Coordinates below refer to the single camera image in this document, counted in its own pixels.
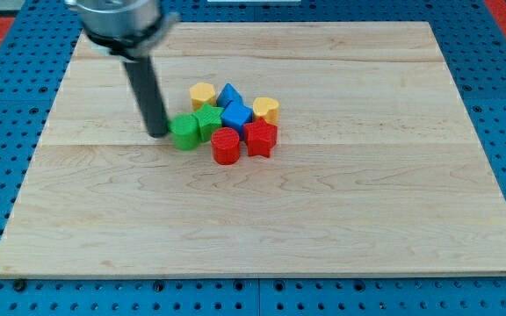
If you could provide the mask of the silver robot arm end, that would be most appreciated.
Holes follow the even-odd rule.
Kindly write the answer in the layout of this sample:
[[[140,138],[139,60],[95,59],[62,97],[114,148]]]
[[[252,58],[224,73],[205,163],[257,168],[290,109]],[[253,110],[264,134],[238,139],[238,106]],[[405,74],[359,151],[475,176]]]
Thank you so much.
[[[163,13],[158,0],[66,0],[85,36],[99,54],[135,62],[151,51],[180,21],[177,12]]]

